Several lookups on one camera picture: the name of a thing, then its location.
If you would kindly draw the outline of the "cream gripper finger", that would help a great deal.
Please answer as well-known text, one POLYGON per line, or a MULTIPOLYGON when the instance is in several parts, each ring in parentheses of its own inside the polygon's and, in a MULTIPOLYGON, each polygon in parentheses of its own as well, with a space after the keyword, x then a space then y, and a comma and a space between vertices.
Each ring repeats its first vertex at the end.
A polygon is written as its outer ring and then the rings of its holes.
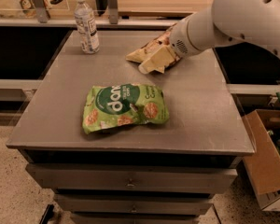
POLYGON ((165 69, 176 61, 176 54, 169 45, 161 45, 138 67, 142 74, 153 71, 164 73, 165 69))

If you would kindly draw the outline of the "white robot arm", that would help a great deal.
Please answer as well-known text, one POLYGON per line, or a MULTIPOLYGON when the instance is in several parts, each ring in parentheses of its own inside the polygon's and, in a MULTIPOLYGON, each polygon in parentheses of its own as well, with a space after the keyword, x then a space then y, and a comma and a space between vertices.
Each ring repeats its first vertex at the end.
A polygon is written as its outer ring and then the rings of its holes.
POLYGON ((280 0, 214 0, 174 25, 169 43, 141 62, 139 71, 162 73, 175 57, 241 42, 266 49, 280 60, 280 0))

